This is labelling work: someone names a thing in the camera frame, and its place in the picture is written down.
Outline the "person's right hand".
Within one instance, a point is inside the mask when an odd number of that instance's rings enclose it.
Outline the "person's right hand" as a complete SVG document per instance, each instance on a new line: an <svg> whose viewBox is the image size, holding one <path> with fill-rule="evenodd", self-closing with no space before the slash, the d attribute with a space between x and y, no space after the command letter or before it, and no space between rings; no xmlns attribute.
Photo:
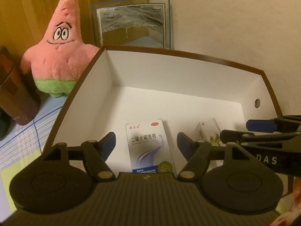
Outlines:
<svg viewBox="0 0 301 226"><path fill-rule="evenodd" d="M299 177L295 177L293 181L293 196L297 199L301 194L301 179Z"/></svg>

